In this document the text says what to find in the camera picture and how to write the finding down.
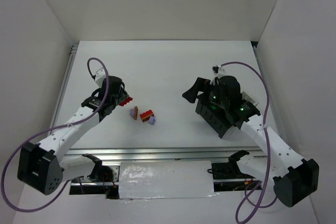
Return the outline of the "red curved lego with green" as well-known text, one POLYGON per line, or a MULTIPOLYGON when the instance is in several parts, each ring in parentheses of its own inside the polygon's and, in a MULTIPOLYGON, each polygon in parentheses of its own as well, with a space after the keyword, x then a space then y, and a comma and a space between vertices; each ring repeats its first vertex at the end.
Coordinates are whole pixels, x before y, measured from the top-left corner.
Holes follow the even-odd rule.
POLYGON ((119 103, 119 106, 125 106, 126 104, 128 104, 132 100, 133 100, 132 97, 127 97, 124 101, 122 101, 122 102, 119 103))

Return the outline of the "red brown lego brick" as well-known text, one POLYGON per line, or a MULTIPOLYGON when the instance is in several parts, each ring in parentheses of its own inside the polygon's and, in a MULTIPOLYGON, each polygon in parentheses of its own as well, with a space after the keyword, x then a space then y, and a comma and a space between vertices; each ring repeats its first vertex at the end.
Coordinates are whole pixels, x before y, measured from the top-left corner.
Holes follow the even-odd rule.
POLYGON ((150 117, 154 116, 154 113, 152 110, 147 110, 140 114, 140 119, 142 122, 146 122, 150 119, 150 117))

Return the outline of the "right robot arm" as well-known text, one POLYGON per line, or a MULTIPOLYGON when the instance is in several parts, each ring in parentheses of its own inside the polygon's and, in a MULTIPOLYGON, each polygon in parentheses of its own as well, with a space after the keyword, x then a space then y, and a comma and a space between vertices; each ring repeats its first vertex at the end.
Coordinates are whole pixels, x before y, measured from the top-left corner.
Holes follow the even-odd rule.
POLYGON ((260 111, 244 99, 235 77, 222 76, 214 80, 198 77, 182 97, 197 104, 196 113, 219 137, 236 127, 270 157, 269 184, 285 206, 293 207, 317 190, 318 163, 314 159, 305 160, 265 125, 260 111))

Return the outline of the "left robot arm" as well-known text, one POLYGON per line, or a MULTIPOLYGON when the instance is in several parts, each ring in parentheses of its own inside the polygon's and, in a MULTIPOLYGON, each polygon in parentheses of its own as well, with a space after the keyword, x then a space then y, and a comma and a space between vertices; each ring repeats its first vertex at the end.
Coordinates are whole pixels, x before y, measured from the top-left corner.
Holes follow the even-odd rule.
POLYGON ((77 112, 67 121, 65 128, 53 131, 36 144, 28 142, 20 150, 17 177, 30 187, 50 195, 61 182, 77 177, 91 181, 101 180, 104 172, 111 169, 92 154, 82 154, 69 161, 65 154, 88 131, 110 115, 117 106, 132 100, 121 78, 108 76, 97 78, 101 86, 86 98, 77 112))

